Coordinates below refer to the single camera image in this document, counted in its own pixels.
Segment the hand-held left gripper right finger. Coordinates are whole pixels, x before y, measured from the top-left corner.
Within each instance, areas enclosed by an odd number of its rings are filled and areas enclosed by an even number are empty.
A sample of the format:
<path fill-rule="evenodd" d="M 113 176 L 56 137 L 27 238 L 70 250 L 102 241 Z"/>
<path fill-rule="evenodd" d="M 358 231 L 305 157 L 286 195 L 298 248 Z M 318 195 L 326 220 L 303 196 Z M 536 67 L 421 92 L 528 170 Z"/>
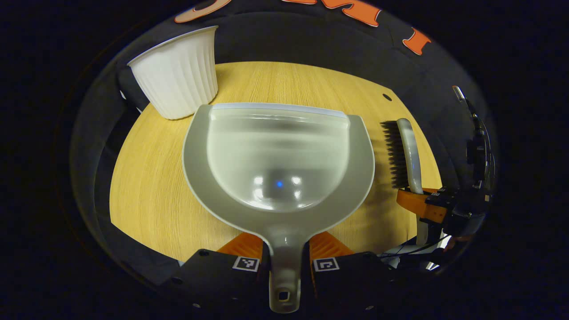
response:
<path fill-rule="evenodd" d="M 310 318 L 380 318 L 396 272 L 376 253 L 354 252 L 328 232 L 308 242 Z"/>

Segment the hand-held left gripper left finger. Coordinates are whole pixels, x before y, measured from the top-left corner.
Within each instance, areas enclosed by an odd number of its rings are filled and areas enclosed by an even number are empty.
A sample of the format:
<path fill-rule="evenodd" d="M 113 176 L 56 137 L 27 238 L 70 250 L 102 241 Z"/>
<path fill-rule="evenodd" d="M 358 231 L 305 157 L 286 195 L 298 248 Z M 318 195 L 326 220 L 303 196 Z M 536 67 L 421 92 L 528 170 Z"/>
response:
<path fill-rule="evenodd" d="M 242 233 L 217 251 L 199 249 L 169 278 L 169 292 L 192 318 L 265 318 L 268 259 L 259 237 Z"/>

